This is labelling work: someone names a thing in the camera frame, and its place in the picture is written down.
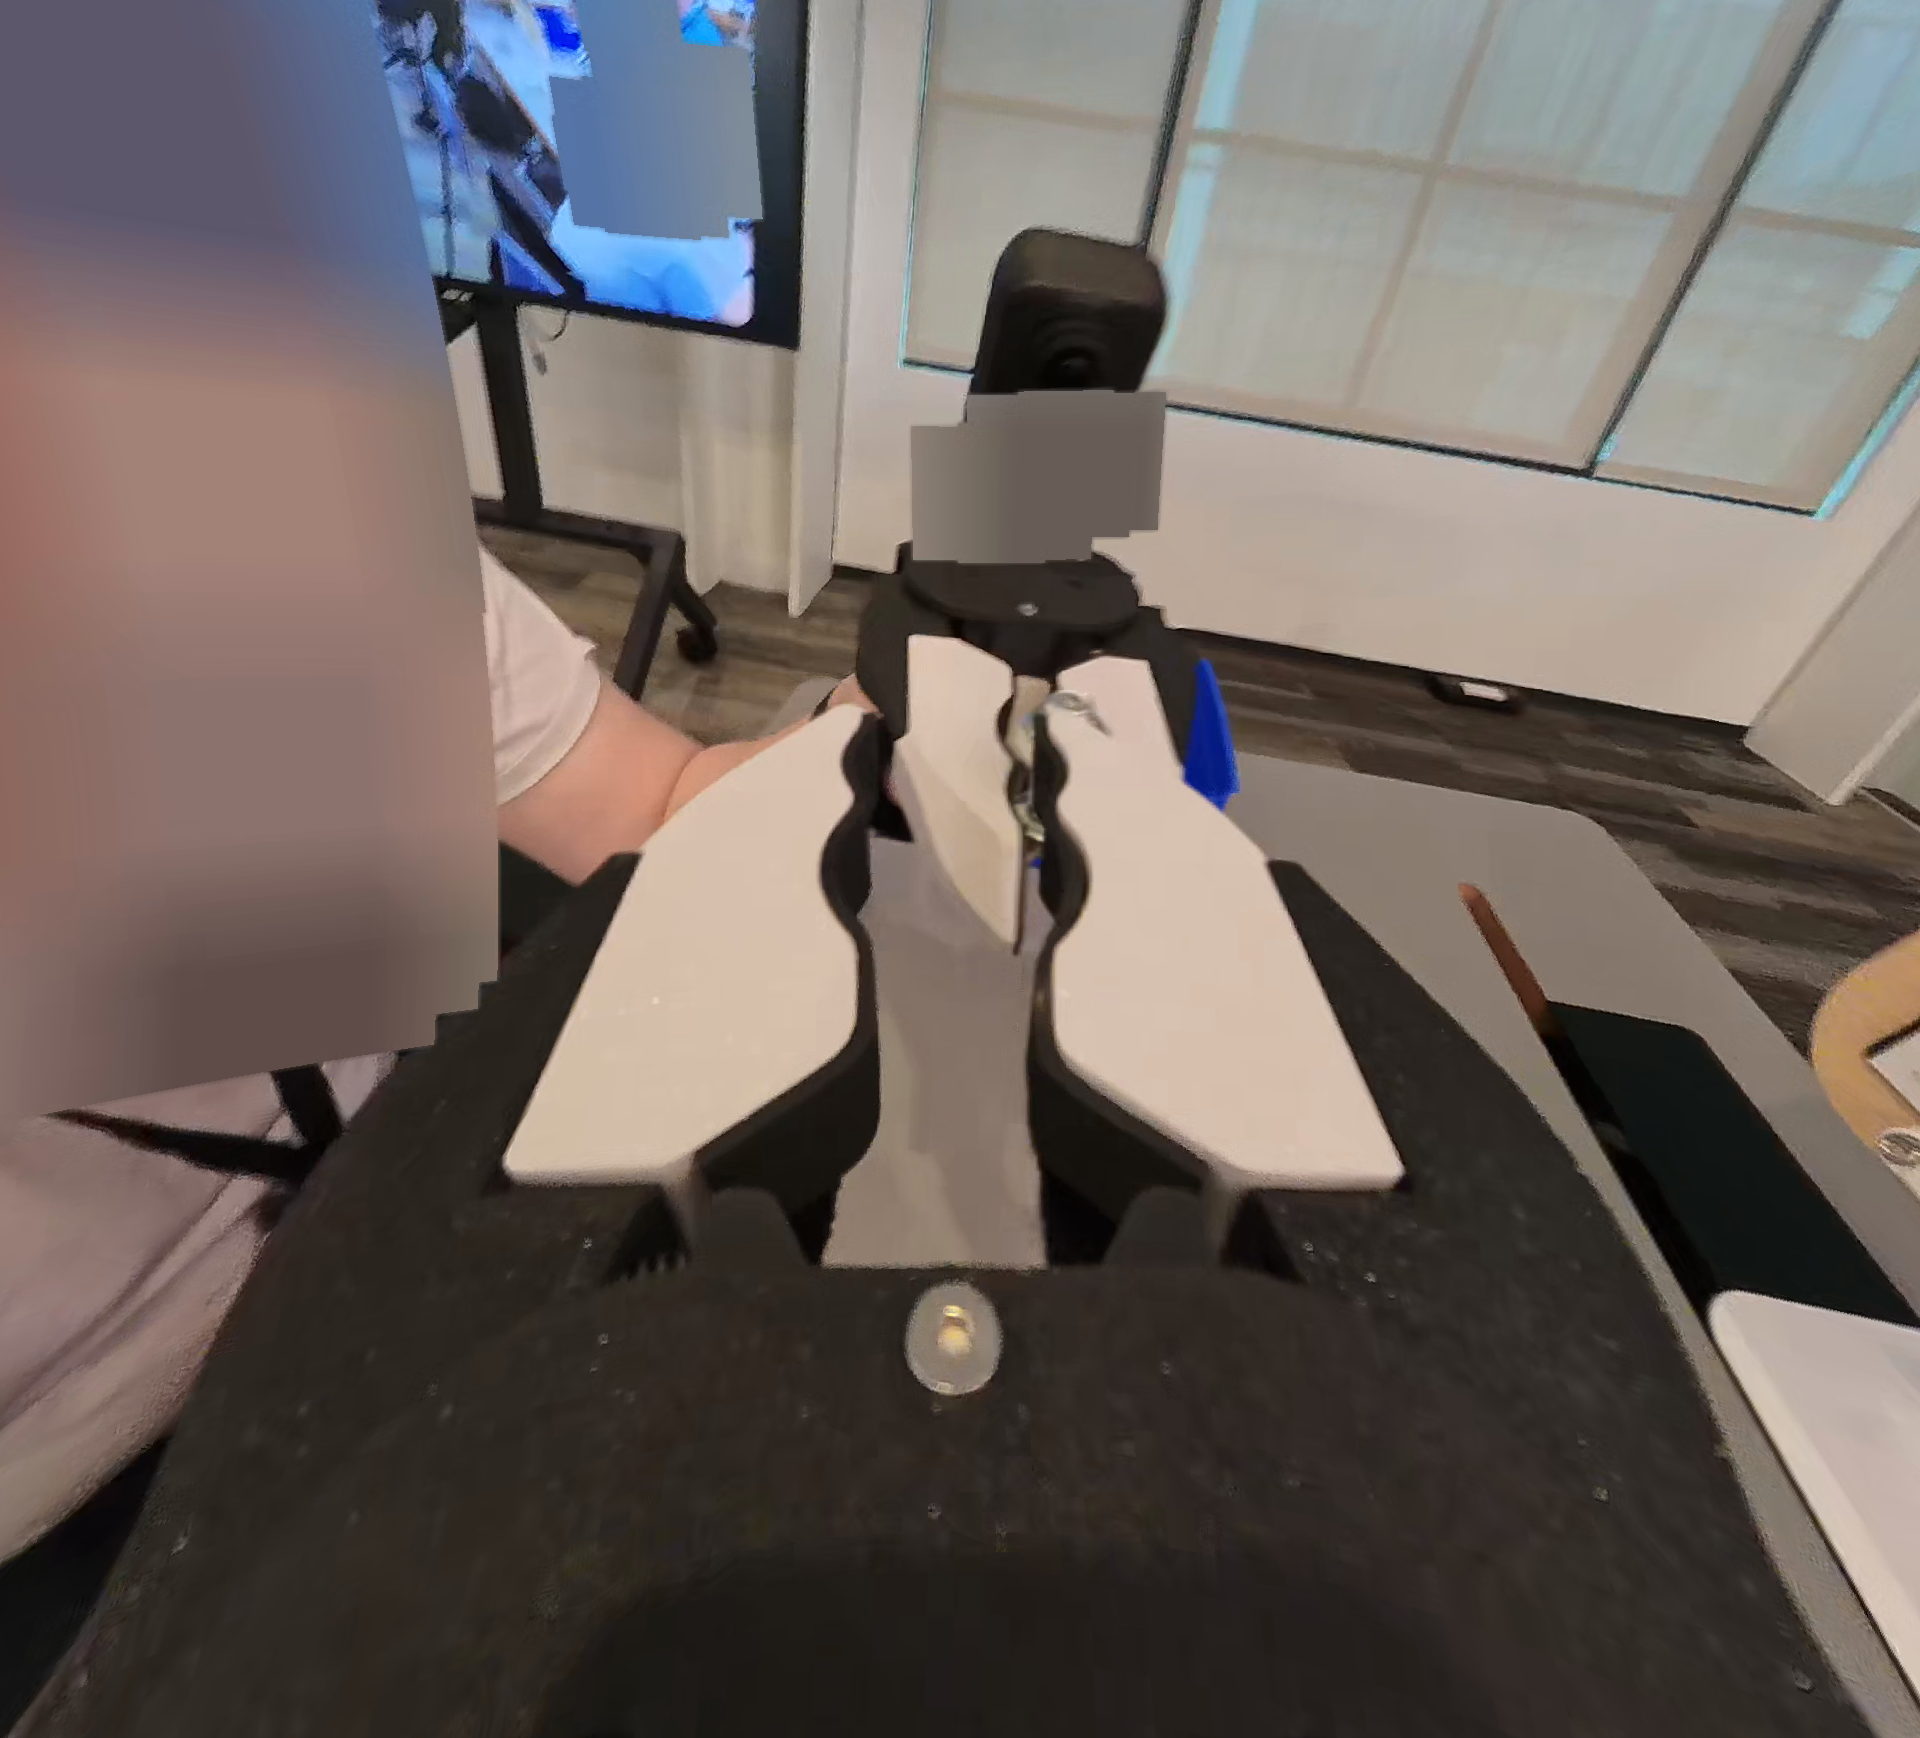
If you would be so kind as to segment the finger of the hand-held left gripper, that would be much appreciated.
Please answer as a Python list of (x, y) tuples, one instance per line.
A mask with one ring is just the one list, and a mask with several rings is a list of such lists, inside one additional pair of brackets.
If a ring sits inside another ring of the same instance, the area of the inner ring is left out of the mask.
[(1065, 672), (1065, 690), (1090, 695), (1111, 728), (1103, 737), (1065, 722), (1065, 791), (1169, 797), (1185, 789), (1152, 672), (1143, 661), (1093, 658)]
[(1003, 734), (1015, 695), (1012, 672), (986, 651), (908, 637), (897, 803), (947, 885), (1007, 951), (1021, 943), (1027, 872)]

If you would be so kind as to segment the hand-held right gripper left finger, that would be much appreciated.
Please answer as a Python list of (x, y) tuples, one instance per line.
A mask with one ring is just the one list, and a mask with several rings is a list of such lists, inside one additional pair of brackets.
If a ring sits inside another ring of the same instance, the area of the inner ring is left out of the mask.
[(827, 1252), (881, 1113), (883, 768), (876, 718), (831, 711), (645, 844), (502, 1151), (513, 1190), (651, 1187), (686, 1229), (755, 1194)]

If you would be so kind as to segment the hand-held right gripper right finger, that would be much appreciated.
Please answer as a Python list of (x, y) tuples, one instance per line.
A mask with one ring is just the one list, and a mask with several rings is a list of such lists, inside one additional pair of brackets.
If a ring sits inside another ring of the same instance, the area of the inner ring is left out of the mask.
[(1260, 850), (1107, 724), (1039, 724), (1033, 780), (1043, 1252), (1107, 1252), (1158, 1192), (1219, 1244), (1248, 1197), (1399, 1190), (1404, 1156)]

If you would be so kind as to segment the blue plastic bin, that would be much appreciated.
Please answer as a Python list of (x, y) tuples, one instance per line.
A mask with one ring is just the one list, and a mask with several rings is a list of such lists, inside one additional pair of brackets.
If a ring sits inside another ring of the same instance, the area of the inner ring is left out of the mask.
[(1209, 660), (1193, 663), (1193, 700), (1182, 754), (1185, 786), (1224, 812), (1238, 791), (1233, 726)]

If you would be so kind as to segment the steel hex bolt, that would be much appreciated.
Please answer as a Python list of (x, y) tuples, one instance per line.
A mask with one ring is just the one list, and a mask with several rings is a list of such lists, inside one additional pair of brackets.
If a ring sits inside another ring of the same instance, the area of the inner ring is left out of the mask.
[(1043, 861), (1043, 821), (1034, 808), (1034, 714), (1012, 714), (1001, 731), (1007, 760), (1004, 802), (1021, 836), (1023, 863)]

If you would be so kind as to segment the black rolling stand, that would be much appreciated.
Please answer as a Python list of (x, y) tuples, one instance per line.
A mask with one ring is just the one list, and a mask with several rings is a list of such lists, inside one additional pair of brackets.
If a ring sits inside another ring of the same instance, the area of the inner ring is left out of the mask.
[(686, 579), (684, 535), (591, 512), (556, 509), (544, 500), (533, 397), (518, 330), (518, 304), (494, 291), (466, 291), (436, 280), (445, 345), (477, 334), (482, 384), (493, 424), (498, 493), (473, 500), (477, 522), (599, 550), (628, 555), (638, 569), (635, 614), (618, 648), (613, 681), (635, 700), (645, 694), (668, 614), (678, 614), (677, 648), (690, 666), (718, 655), (718, 625), (708, 603)]

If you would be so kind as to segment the white framed glass window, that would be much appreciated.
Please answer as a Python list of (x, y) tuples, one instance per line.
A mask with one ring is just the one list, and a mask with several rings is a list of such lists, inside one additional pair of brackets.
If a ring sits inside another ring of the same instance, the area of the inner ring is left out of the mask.
[(904, 362), (1027, 226), (1238, 421), (1828, 517), (1916, 393), (1916, 0), (928, 0)]

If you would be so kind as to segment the white stand base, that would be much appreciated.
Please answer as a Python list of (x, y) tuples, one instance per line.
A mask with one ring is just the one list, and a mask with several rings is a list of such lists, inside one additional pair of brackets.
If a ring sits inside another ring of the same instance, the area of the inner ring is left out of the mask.
[(1717, 1294), (1713, 1341), (1908, 1686), (1917, 1684), (1917, 1332)]

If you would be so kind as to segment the wall display screen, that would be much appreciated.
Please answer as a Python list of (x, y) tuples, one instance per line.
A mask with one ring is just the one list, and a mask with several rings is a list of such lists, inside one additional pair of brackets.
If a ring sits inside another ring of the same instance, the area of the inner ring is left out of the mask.
[(809, 0), (368, 0), (445, 291), (795, 351)]

